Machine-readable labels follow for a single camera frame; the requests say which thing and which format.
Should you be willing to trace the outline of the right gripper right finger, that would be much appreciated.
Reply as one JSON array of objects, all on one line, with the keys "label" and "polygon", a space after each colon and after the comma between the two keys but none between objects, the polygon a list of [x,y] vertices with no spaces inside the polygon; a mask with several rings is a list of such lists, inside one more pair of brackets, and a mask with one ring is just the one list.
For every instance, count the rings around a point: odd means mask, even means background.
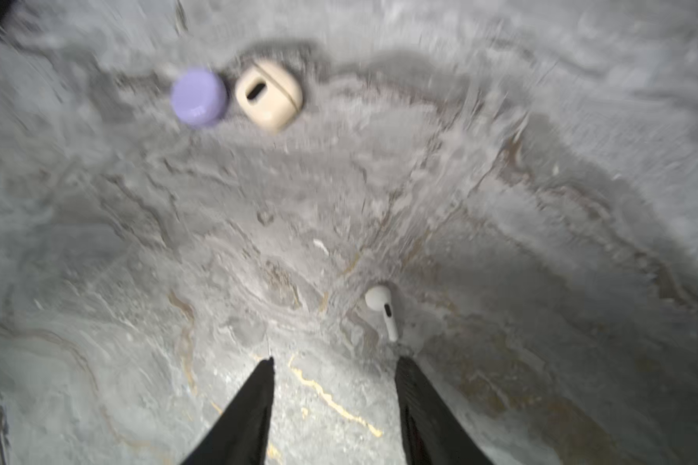
[{"label": "right gripper right finger", "polygon": [[408,464],[492,464],[412,358],[399,358],[395,382]]}]

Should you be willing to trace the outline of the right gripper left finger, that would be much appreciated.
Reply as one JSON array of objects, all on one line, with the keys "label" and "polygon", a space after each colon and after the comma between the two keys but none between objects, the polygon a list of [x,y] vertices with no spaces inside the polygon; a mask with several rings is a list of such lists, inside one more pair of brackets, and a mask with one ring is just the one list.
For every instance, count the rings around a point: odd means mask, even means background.
[{"label": "right gripper left finger", "polygon": [[274,394],[275,362],[267,358],[182,464],[265,464]]}]

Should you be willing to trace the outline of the white earbud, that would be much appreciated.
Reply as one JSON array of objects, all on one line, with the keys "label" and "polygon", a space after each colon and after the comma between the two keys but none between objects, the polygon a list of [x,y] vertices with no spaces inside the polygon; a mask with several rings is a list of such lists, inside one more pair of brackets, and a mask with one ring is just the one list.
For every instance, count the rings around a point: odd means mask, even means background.
[{"label": "white earbud", "polygon": [[391,342],[396,343],[399,340],[399,330],[397,329],[391,290],[384,285],[373,286],[366,291],[365,301],[368,308],[383,315],[388,338]]}]

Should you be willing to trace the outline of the purple earbud case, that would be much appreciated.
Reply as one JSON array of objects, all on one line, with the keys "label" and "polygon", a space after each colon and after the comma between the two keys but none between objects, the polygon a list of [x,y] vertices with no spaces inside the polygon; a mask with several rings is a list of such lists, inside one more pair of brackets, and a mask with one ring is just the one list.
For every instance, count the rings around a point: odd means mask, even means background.
[{"label": "purple earbud case", "polygon": [[183,73],[171,90],[171,105],[176,117],[191,127],[215,124],[226,114],[227,87],[217,73],[192,68]]}]

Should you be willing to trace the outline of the beige earbud charging case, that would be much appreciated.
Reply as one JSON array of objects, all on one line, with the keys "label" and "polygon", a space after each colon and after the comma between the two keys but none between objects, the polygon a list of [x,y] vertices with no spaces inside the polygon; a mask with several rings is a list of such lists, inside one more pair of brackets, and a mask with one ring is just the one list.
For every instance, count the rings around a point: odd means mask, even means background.
[{"label": "beige earbud charging case", "polygon": [[267,59],[256,60],[240,75],[235,97],[254,124],[273,133],[288,126],[304,104],[297,78],[281,64]]}]

